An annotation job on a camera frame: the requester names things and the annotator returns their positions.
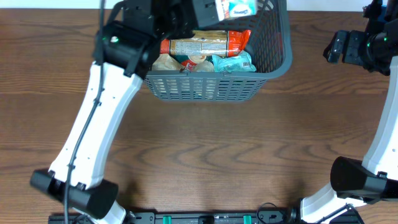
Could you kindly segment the green Nescafe coffee bag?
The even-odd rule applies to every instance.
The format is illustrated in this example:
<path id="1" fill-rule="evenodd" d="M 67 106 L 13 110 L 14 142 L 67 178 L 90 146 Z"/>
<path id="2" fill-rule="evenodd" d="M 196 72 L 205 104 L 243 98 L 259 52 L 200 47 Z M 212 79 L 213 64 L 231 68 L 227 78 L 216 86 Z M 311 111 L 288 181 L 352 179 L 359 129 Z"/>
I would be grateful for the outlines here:
<path id="1" fill-rule="evenodd" d="M 191 72 L 214 72 L 215 67 L 211 56 L 206 55 L 174 55 L 173 58 L 179 62 L 185 70 Z"/>

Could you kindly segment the beige paper pouch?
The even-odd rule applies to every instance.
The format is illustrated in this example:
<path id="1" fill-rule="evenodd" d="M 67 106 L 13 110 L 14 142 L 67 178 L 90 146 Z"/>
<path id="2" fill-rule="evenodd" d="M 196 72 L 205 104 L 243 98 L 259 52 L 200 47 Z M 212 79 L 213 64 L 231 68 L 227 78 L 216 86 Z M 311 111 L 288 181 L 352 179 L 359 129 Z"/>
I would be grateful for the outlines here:
<path id="1" fill-rule="evenodd" d="M 184 67 L 173 58 L 173 55 L 160 54 L 159 58 L 152 64 L 152 71 L 189 71 L 189 70 L 185 70 Z"/>

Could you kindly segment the teal plastic packet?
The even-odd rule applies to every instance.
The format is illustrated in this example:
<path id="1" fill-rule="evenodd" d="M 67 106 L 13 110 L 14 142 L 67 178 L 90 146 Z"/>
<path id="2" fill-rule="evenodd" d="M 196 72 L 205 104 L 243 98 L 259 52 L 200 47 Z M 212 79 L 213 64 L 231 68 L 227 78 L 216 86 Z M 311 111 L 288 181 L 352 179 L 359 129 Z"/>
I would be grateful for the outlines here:
<path id="1" fill-rule="evenodd" d="M 252 64 L 249 53 L 242 51 L 234 57 L 222 58 L 218 55 L 212 55 L 212 61 L 215 72 L 255 72 L 256 67 Z"/>

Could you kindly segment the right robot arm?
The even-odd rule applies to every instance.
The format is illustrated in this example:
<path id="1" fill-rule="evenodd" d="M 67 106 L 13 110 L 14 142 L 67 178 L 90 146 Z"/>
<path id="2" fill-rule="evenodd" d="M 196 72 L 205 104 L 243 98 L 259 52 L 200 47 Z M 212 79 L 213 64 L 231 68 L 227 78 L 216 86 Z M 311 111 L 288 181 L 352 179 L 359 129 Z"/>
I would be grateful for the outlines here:
<path id="1" fill-rule="evenodd" d="M 359 207 L 397 201 L 397 1 L 372 1 L 363 17 L 364 31 L 339 30 L 323 56 L 388 77 L 373 140 L 362 159 L 337 157 L 329 182 L 302 198 L 286 223 L 362 223 Z"/>

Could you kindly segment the orange spaghetti packet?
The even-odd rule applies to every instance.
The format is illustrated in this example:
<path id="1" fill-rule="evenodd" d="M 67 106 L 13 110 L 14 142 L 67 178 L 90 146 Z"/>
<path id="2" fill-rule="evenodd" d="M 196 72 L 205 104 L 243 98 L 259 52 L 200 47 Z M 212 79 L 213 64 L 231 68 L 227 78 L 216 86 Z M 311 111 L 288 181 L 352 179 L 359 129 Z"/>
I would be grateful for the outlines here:
<path id="1" fill-rule="evenodd" d="M 245 49 L 251 31 L 195 30 L 193 34 L 193 37 L 187 39 L 163 40 L 160 54 L 234 57 Z"/>

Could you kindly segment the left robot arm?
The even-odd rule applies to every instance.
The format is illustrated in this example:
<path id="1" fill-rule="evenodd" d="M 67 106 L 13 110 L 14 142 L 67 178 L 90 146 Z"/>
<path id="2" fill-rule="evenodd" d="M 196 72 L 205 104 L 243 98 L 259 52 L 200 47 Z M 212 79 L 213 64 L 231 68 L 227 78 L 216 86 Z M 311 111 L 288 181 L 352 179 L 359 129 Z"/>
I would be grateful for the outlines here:
<path id="1" fill-rule="evenodd" d="M 220 1 L 120 1 L 99 15 L 90 77 L 67 141 L 30 184 L 92 223 L 126 223 L 118 186 L 104 179 L 110 146 L 164 39 L 224 19 Z"/>

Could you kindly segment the Kleenex tissue multipack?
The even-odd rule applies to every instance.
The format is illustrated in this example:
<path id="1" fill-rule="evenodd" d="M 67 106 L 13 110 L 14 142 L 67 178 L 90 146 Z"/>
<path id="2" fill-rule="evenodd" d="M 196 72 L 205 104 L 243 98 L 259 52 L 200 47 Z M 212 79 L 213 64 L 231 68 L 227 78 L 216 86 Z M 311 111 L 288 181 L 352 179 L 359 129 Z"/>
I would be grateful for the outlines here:
<path id="1" fill-rule="evenodd" d="M 215 0 L 220 21 L 253 16 L 257 12 L 256 0 Z"/>

